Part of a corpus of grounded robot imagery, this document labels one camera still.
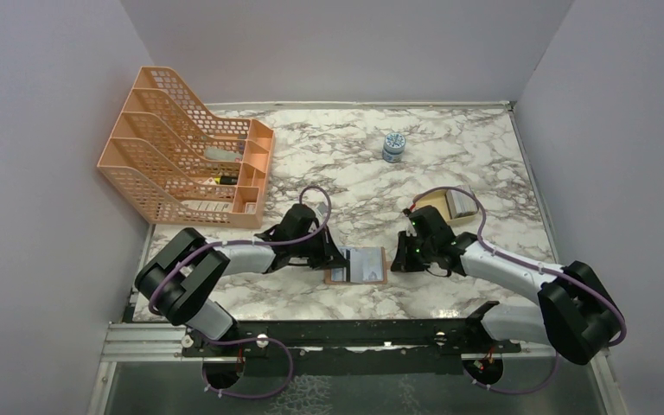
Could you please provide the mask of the yellow black marker pen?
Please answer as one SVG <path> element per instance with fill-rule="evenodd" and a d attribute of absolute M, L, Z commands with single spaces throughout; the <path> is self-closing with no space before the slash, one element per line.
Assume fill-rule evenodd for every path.
<path fill-rule="evenodd" d="M 208 178 L 203 182 L 206 185 L 237 185 L 238 177 L 237 176 L 218 176 Z"/>

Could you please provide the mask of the orange plastic file organizer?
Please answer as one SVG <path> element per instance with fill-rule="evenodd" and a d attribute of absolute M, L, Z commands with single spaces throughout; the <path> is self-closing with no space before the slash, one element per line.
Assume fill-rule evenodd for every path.
<path fill-rule="evenodd" d="M 97 167 L 152 224 L 257 229 L 265 210 L 274 131 L 214 114 L 170 67 L 141 67 Z M 237 185 L 206 185 L 237 176 Z M 187 200 L 229 201 L 200 212 Z"/>

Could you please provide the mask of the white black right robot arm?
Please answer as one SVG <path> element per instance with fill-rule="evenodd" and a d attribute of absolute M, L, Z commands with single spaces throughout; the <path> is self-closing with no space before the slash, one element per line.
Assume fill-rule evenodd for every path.
<path fill-rule="evenodd" d="M 406 213 L 410 226 L 398 233 L 393 272 L 420 272 L 438 265 L 499 285 L 530 301 L 499 304 L 463 332 L 466 344 L 484 352 L 498 341 L 522 340 L 552 346 L 569 362 L 585 365 L 626 335 L 623 314 L 593 269 L 541 263 L 488 243 L 480 233 L 456 234 L 435 207 Z"/>

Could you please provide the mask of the silver card number side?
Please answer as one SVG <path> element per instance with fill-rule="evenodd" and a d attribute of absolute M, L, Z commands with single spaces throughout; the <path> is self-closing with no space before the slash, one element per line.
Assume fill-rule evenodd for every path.
<path fill-rule="evenodd" d="M 348 268 L 334 268 L 329 271 L 329 281 L 332 283 L 346 283 L 349 280 Z"/>

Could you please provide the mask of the small blue white jar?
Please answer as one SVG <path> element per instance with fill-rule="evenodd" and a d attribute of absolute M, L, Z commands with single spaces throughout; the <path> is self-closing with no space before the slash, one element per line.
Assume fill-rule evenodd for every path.
<path fill-rule="evenodd" d="M 405 152 L 405 146 L 406 139 L 404 135 L 398 132 L 387 134 L 383 139 L 382 159 L 388 163 L 399 163 Z"/>

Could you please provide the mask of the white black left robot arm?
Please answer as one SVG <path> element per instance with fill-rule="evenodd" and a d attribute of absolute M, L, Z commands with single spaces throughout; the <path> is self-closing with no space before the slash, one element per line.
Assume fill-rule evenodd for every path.
<path fill-rule="evenodd" d="M 134 286 L 159 316 L 200 332 L 212 352 L 224 355 L 236 347 L 237 332 L 232 315 L 209 298 L 219 280 L 241 273 L 272 273 L 293 259 L 302 259 L 312 270 L 349 265 L 327 226 L 302 203 L 250 240 L 209 241 L 186 227 L 141 269 Z"/>

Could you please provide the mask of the tan leather card holder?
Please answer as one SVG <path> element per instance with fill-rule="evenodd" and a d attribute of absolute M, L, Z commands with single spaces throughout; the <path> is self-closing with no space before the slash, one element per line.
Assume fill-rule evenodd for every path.
<path fill-rule="evenodd" d="M 386 251 L 381 247 L 342 246 L 340 252 L 348 265 L 326 270 L 325 284 L 386 284 Z"/>

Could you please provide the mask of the silver vip credit card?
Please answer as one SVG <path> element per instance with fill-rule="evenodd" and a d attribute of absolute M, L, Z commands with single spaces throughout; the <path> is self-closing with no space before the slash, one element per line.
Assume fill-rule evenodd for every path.
<path fill-rule="evenodd" d="M 385 252 L 381 247 L 367 249 L 364 263 L 363 281 L 365 283 L 382 283 L 386 278 Z"/>

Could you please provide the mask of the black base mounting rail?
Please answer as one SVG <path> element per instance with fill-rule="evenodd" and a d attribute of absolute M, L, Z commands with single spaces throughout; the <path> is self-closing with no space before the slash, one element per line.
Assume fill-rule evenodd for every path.
<path fill-rule="evenodd" d="M 240 321 L 219 342 L 196 329 L 182 356 L 211 374 L 295 375 L 453 374 L 464 361 L 517 354 L 520 345 L 495 341 L 481 325 L 487 302 L 461 318 Z"/>

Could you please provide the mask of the white boxes in organizer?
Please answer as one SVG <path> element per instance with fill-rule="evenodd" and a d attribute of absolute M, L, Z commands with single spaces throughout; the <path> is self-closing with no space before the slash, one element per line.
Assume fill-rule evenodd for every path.
<path fill-rule="evenodd" d="M 189 209 L 211 213 L 230 212 L 233 206 L 229 201 L 187 200 L 183 201 L 182 204 Z"/>

